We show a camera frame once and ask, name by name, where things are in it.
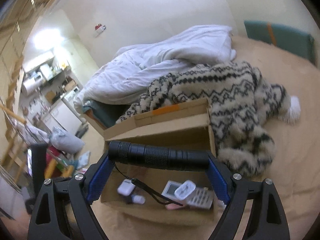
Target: plastic bag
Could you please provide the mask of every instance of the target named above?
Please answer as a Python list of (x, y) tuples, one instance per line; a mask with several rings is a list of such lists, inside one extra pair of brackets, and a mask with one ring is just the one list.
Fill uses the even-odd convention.
[[(21, 124), (20, 122), (17, 122), (17, 120), (15, 120), (15, 119), (12, 119), (12, 123), (18, 129), (18, 131), (22, 134), (26, 143), (28, 143), (28, 144), (37, 143), (36, 140), (30, 135), (29, 131), (27, 131), (27, 129), (25, 128), (25, 126), (23, 124)], [(27, 127), (29, 128), (29, 130), (33, 134), (33, 136), (35, 136), (40, 142), (49, 143), (49, 141), (50, 141), (49, 135), (45, 131), (42, 131), (39, 128), (37, 128), (29, 123), (27, 124)]]
[(84, 141), (77, 136), (63, 130), (59, 127), (54, 127), (50, 139), (52, 145), (65, 153), (75, 154), (83, 148)]

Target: cardboard box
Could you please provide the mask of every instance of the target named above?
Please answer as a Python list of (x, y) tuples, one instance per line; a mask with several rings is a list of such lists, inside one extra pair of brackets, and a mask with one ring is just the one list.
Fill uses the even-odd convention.
[(48, 102), (52, 104), (52, 100), (54, 99), (55, 96), (56, 96), (55, 92), (49, 91), (48, 93), (45, 94), (45, 99), (47, 99)]
[(65, 92), (71, 91), (76, 85), (76, 82), (74, 80), (71, 80), (68, 84), (65, 85)]
[[(215, 155), (207, 109), (207, 99), (199, 99), (138, 114), (105, 130), (105, 139), (106, 142), (121, 140), (175, 149), (210, 150)], [(197, 186), (212, 188), (205, 172), (168, 171), (125, 164), (117, 164), (117, 167), (127, 176), (140, 179), (159, 193), (162, 193), (168, 180), (183, 183), (190, 179)], [(212, 224), (216, 218), (216, 199), (210, 210), (187, 208), (169, 211), (140, 190), (137, 194), (146, 198), (145, 204), (126, 204), (117, 193), (123, 180), (124, 177), (114, 170), (101, 194), (101, 202), (137, 218), (166, 224), (198, 226)]]

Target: kitchen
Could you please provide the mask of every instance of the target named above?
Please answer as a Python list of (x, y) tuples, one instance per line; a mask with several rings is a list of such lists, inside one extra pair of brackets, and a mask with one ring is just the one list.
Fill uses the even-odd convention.
[(81, 136), (86, 120), (73, 98), (98, 66), (63, 12), (48, 15), (32, 32), (24, 50), (19, 112), (49, 134), (59, 127)]

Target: metal screw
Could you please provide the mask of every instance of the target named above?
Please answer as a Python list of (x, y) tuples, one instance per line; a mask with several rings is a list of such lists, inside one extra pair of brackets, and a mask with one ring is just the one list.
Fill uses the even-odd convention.
[(49, 185), (50, 183), (51, 183), (51, 179), (45, 179), (45, 180), (44, 180), (44, 184), (45, 184), (45, 185)]
[(233, 174), (233, 178), (236, 180), (242, 179), (242, 176), (239, 173)]
[(269, 184), (269, 185), (271, 185), (273, 182), (272, 182), (271, 179), (266, 179), (266, 183)]
[(76, 176), (75, 176), (75, 179), (76, 180), (81, 180), (81, 179), (83, 179), (83, 174), (77, 174)]

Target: white comforter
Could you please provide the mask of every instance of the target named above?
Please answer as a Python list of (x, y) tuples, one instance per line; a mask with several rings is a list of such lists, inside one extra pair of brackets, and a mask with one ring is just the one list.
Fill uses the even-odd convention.
[(194, 64), (233, 60), (232, 28), (223, 25), (193, 26), (165, 41), (119, 49), (115, 58), (100, 68), (74, 100), (76, 110), (88, 99), (105, 104), (131, 104), (150, 83), (169, 72), (185, 72)]

